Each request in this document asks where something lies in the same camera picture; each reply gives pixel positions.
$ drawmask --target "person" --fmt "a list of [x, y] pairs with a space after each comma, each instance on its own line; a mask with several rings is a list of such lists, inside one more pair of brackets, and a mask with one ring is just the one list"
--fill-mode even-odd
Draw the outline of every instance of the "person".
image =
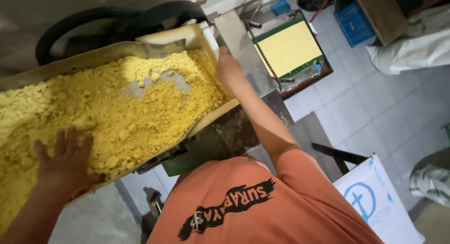
[[[182, 174], [147, 243], [382, 243], [301, 151], [225, 47], [216, 77], [239, 100], [278, 176], [250, 156], [208, 161]], [[74, 127], [67, 137], [58, 131], [53, 157], [35, 141], [38, 181], [3, 243], [46, 243], [65, 203], [98, 181], [87, 174], [92, 138], [78, 148], [76, 135]]]

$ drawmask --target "chain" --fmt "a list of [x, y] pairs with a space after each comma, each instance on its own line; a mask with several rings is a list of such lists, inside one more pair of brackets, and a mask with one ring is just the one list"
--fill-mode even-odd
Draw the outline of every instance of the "chain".
[[253, 40], [253, 42], [255, 43], [256, 47], [258, 48], [259, 53], [261, 54], [262, 58], [264, 59], [264, 62], [267, 64], [267, 67], [270, 69], [270, 71], [272, 72], [272, 74], [274, 75], [274, 79], [276, 81], [276, 83], [278, 84], [278, 88], [281, 91], [281, 81], [280, 79], [277, 77], [277, 74], [275, 74], [274, 69], [272, 68], [272, 66], [269, 64], [266, 56], [264, 55], [264, 52], [262, 52], [261, 47], [259, 46], [258, 42], [256, 41], [255, 35], [253, 34], [253, 31], [251, 30], [251, 27], [249, 26], [247, 20], [245, 20], [244, 18], [241, 17], [241, 20], [244, 22], [245, 25], [245, 29], [250, 32], [251, 35], [251, 39]]

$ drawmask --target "hand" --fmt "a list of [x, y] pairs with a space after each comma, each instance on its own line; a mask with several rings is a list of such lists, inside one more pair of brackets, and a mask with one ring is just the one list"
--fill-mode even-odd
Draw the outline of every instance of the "hand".
[[76, 192], [99, 182], [101, 176], [87, 173], [93, 138], [86, 138], [78, 147], [75, 126], [67, 129], [67, 137], [65, 133], [64, 129], [57, 131], [53, 157], [48, 155], [40, 140], [34, 141], [34, 149], [40, 162], [37, 186], [69, 200]]
[[219, 61], [216, 67], [216, 78], [224, 86], [232, 88], [245, 81], [244, 71], [237, 59], [228, 54], [228, 48], [219, 49]]

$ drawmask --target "black print on shirt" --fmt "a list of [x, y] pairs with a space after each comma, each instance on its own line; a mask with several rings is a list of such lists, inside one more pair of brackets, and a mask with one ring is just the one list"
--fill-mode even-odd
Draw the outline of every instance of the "black print on shirt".
[[194, 215], [187, 218], [181, 227], [178, 238], [184, 241], [192, 233], [202, 234], [208, 227], [222, 225], [228, 212], [244, 212], [258, 203], [272, 199], [270, 193], [274, 189], [274, 184], [270, 178], [252, 187], [246, 185], [233, 187], [227, 191], [222, 204], [206, 208], [197, 206]]

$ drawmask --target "orange t-shirt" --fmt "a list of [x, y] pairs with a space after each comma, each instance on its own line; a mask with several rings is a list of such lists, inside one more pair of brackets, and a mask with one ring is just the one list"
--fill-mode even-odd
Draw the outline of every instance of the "orange t-shirt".
[[310, 155], [290, 150], [276, 169], [204, 163], [177, 182], [147, 244], [382, 243]]

